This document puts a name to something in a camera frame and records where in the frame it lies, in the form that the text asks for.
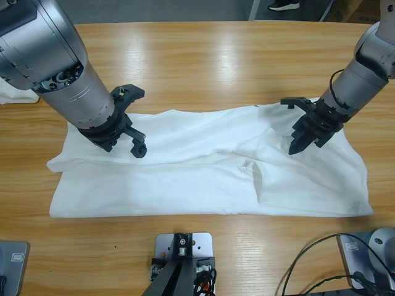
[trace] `cardboard box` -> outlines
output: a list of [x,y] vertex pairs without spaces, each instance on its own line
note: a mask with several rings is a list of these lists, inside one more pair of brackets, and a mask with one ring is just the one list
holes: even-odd
[[380,0],[336,0],[326,22],[376,23],[380,20]]

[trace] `shoe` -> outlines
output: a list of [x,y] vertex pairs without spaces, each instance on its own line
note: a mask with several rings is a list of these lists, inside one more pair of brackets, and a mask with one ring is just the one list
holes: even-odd
[[301,5],[299,1],[276,0],[275,3],[269,5],[268,9],[274,11],[298,9]]

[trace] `gray robot arm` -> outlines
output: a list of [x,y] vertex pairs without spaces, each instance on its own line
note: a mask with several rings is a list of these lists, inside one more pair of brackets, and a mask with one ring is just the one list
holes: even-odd
[[395,78],[395,0],[381,0],[381,22],[371,26],[359,39],[354,58],[323,93],[311,103],[299,98],[285,98],[284,105],[306,111],[293,126],[294,140],[289,154],[303,151],[314,142],[323,146],[343,128],[360,109]]
[[0,76],[15,88],[32,89],[104,150],[126,133],[134,138],[132,154],[144,157],[145,135],[125,115],[144,91],[131,84],[107,91],[55,1],[0,0]]

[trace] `wood grain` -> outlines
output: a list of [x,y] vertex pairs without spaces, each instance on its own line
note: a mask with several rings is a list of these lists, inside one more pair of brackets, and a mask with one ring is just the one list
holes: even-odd
[[[320,96],[344,68],[366,25],[304,22],[79,25],[109,90],[133,83],[146,97],[129,111],[214,111]],[[46,162],[62,148],[66,122],[43,101],[0,106],[0,239],[31,244],[22,295],[140,295],[154,239],[209,231],[217,295],[274,295],[308,242],[340,231],[395,226],[395,84],[345,127],[368,167],[375,215],[360,218],[150,216],[55,220],[49,205],[60,174]],[[336,241],[298,263],[288,293],[344,274]],[[336,281],[321,290],[345,288]]]

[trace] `black cable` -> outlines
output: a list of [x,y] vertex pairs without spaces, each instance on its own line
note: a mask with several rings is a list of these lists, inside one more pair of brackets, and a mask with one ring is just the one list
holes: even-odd
[[333,85],[332,85],[332,81],[333,81],[333,78],[335,77],[335,75],[337,73],[342,72],[342,71],[344,71],[344,69],[336,71],[336,72],[334,72],[334,74],[332,74],[331,79],[329,80],[329,90],[331,91],[332,97],[335,100],[336,104],[338,104],[341,108],[348,110],[348,109],[350,109],[350,107],[345,103],[340,103],[338,97],[336,97],[336,94],[335,94],[335,91],[333,90]]
[[4,295],[4,290],[6,288],[7,278],[0,275],[0,296]]
[[350,276],[332,276],[332,277],[328,277],[327,279],[324,279],[318,283],[316,283],[314,286],[312,286],[309,290],[307,290],[305,293],[301,294],[301,296],[306,296],[307,294],[311,293],[311,291],[313,291],[315,288],[319,287],[320,285],[322,285],[324,282],[329,282],[332,281],[334,279],[342,279],[342,278],[349,278]]
[[200,272],[196,278],[196,285],[193,289],[193,295],[200,296],[201,294],[204,294],[205,296],[215,296],[214,288],[216,279],[217,270],[215,268],[212,268],[209,271]]
[[289,281],[289,278],[291,277],[291,273],[292,273],[292,271],[293,271],[293,269],[294,269],[294,267],[295,267],[297,261],[303,256],[303,254],[305,254],[308,250],[310,250],[310,249],[311,249],[312,247],[314,247],[315,245],[317,245],[317,244],[319,244],[319,243],[321,243],[321,242],[323,242],[323,241],[326,241],[327,239],[331,239],[332,237],[338,237],[338,236],[350,236],[350,237],[353,237],[353,238],[357,239],[357,240],[360,241],[361,243],[363,243],[364,246],[365,246],[366,248],[368,248],[369,251],[371,251],[371,253],[377,258],[377,260],[380,262],[380,264],[384,266],[385,270],[388,272],[388,274],[391,276],[391,278],[395,281],[395,274],[391,272],[391,270],[388,268],[388,266],[385,265],[385,263],[383,262],[383,260],[381,260],[381,258],[376,254],[376,252],[373,251],[373,249],[372,249],[366,242],[364,242],[361,238],[359,238],[359,237],[357,237],[357,236],[355,236],[355,235],[353,235],[353,234],[349,234],[349,233],[336,233],[336,234],[332,234],[332,235],[330,235],[330,236],[326,236],[326,237],[324,237],[323,239],[319,239],[318,241],[314,242],[313,244],[310,244],[308,247],[306,247],[304,250],[302,250],[302,251],[299,253],[299,255],[295,258],[295,260],[292,262],[291,266],[289,267],[289,271],[288,271],[288,274],[287,274],[287,277],[286,277],[286,279],[285,279],[284,286],[283,286],[283,292],[282,292],[282,294],[281,294],[282,296],[285,296],[286,286],[288,285],[288,281]]
[[300,296],[307,296],[308,294],[310,294],[315,288],[319,287],[320,285],[322,285],[324,282],[329,282],[332,281],[334,279],[342,279],[342,278],[349,278],[349,279],[353,279],[356,282],[358,282],[363,288],[364,288],[364,292],[365,293],[361,293],[361,295],[381,295],[380,292],[386,292],[389,295],[394,295],[395,291],[394,290],[386,290],[386,289],[382,289],[381,287],[379,287],[377,284],[375,284],[374,282],[370,282],[367,279],[365,279],[364,275],[362,273],[358,273],[356,272],[354,275],[345,275],[345,276],[333,276],[333,277],[329,277],[327,279],[324,279],[318,283],[316,283],[314,286],[312,286],[309,290],[307,290],[306,292],[304,292],[303,294],[300,294]]

